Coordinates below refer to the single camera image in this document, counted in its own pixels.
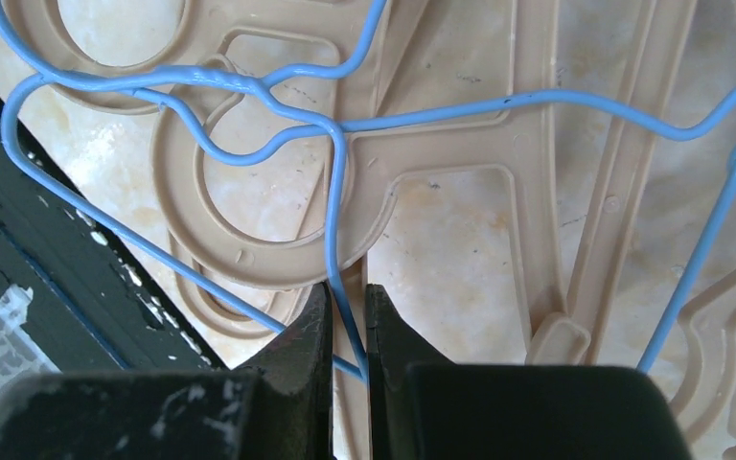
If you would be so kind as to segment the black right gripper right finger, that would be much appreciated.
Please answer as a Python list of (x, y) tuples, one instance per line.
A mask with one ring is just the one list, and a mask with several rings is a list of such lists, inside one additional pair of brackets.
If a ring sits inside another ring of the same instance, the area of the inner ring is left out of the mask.
[(688, 459), (652, 380), (627, 367), (459, 364), (365, 289), (375, 459)]

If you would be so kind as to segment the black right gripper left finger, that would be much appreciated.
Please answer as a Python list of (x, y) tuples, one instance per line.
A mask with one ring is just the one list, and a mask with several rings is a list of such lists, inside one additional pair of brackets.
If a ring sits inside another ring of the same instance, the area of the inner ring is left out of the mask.
[(0, 459), (329, 459), (333, 300), (231, 370), (40, 374), (0, 398)]

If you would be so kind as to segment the blue wire hanger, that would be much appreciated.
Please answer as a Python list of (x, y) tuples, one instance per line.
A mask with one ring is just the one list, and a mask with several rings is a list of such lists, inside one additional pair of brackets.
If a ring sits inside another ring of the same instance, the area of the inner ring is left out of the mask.
[[(109, 69), (90, 60), (67, 33), (55, 2), (0, 1), (0, 35), (34, 73), (5, 101), (1, 118), (3, 146), (14, 162), (21, 154), (17, 117), (39, 88), (58, 86), (82, 104), (100, 105), (103, 93), (119, 93), (116, 109), (140, 101), (145, 110), (163, 108), (180, 119), (168, 145), (183, 157), (193, 140), (199, 151), (228, 166), (260, 164), (284, 144), (306, 137), (327, 137), (333, 148), (326, 217), (316, 233), (296, 241), (262, 241), (229, 224), (202, 201), (196, 172), (164, 166), (156, 186), (167, 192), (164, 204), (170, 231), (193, 258), (253, 288), (302, 288), (328, 281), (344, 321), (356, 362), (339, 367), (357, 377), (367, 374), (367, 358), (346, 299), (341, 270), (362, 258), (380, 237), (394, 207), (399, 181), (417, 173), (472, 168), (502, 170), (512, 185), (517, 211), (518, 298), (525, 310), (523, 328), (537, 334), (565, 313), (559, 292), (559, 243), (555, 232), (553, 104), (575, 104), (619, 117), (670, 140), (704, 135), (736, 104), (732, 90), (701, 122), (669, 125), (634, 107), (591, 93), (553, 89), (559, 5), (555, 1), (516, 2), (509, 12), (506, 52), (511, 88), (501, 98), (430, 108), (385, 117), (336, 121), (290, 106), (273, 88), (296, 77), (338, 81), (356, 74), (375, 41), (385, 39), (382, 1), (338, 6), (311, 1), (237, 1), (233, 12), (265, 19), (272, 32), (289, 38), (318, 38), (332, 29), (327, 43), (346, 51), (335, 66), (295, 63), (257, 78), (231, 65), (198, 63), (195, 45), (168, 45), (159, 55), (130, 67)], [(197, 106), (178, 96), (185, 87), (226, 91), (259, 100), (291, 120), (262, 148), (239, 154), (219, 148), (210, 138)]]
[[(736, 86), (723, 97), (715, 107), (710, 110), (701, 121), (691, 126), (689, 130), (695, 138), (702, 137), (713, 129), (725, 118), (736, 105)], [(718, 237), (719, 231), (729, 212), (732, 201), (736, 196), (736, 145), (727, 158), (727, 173), (725, 181), (716, 197), (710, 214), (697, 239), (694, 249), (684, 266), (681, 277), (666, 305), (654, 332), (651, 335), (640, 359), (636, 364), (636, 370), (649, 373), (654, 366), (660, 352), (676, 324), (679, 314), (683, 310), (685, 302), (698, 280), (701, 270), (706, 262), (707, 256)]]

